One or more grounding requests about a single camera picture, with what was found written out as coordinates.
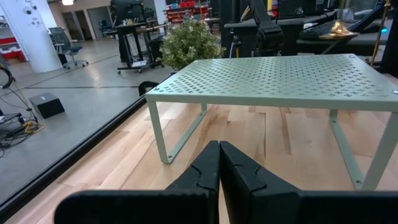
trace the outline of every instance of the wooden floor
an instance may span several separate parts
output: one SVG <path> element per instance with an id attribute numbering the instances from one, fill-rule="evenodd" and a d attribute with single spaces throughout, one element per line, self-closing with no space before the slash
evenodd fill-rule
<path id="1" fill-rule="evenodd" d="M 194 120 L 200 105 L 159 103 L 158 108 L 170 149 Z M 367 111 L 339 113 L 363 172 L 372 161 L 388 116 Z M 301 189 L 353 190 L 328 124 L 328 110 L 209 105 L 208 114 L 170 166 L 160 162 L 144 106 L 7 223 L 52 223 L 57 204 L 79 190 L 164 189 L 213 139 L 231 142 Z M 397 151 L 378 189 L 398 190 Z M 221 223 L 228 223 L 222 199 L 220 216 Z"/>

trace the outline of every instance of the black box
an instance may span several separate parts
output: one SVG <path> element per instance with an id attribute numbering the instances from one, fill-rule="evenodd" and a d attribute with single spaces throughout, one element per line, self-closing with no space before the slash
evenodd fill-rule
<path id="1" fill-rule="evenodd" d="M 40 113 L 43 118 L 49 118 L 59 113 L 65 112 L 61 101 L 51 93 L 43 93 L 29 98 L 33 108 Z"/>

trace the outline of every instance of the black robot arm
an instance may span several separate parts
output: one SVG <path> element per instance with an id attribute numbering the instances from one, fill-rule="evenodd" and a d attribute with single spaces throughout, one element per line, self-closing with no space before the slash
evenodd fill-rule
<path id="1" fill-rule="evenodd" d="M 282 48 L 282 29 L 271 20 L 264 0 L 248 0 L 248 5 L 258 27 L 258 52 L 260 56 L 276 55 Z"/>

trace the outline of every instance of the perforated metal table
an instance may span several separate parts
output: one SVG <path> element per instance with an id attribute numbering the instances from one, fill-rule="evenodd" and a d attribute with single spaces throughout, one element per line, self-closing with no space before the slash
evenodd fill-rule
<path id="1" fill-rule="evenodd" d="M 398 141 L 398 88 L 355 55 L 197 60 L 146 94 L 160 159 L 171 163 L 211 104 L 326 108 L 356 189 L 374 190 Z M 201 113 L 167 154 L 156 102 L 200 103 Z M 391 111 L 366 177 L 343 130 L 338 110 Z"/>

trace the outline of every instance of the concrete floor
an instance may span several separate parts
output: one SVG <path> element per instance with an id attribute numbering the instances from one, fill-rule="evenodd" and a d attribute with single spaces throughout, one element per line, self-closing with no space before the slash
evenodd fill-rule
<path id="1" fill-rule="evenodd" d="M 26 98 L 50 92 L 57 96 L 65 113 L 42 119 L 47 127 L 22 144 L 5 151 L 0 158 L 0 204 L 39 175 L 91 133 L 104 125 L 139 97 L 136 88 L 143 81 L 161 82 L 171 68 L 145 68 L 116 73 L 121 66 L 116 40 L 80 43 L 84 48 L 77 59 L 90 65 L 72 70 L 36 74 L 29 63 L 10 67 Z M 9 90 L 0 90 L 6 102 L 23 106 Z M 0 101 L 4 113 L 28 113 Z"/>

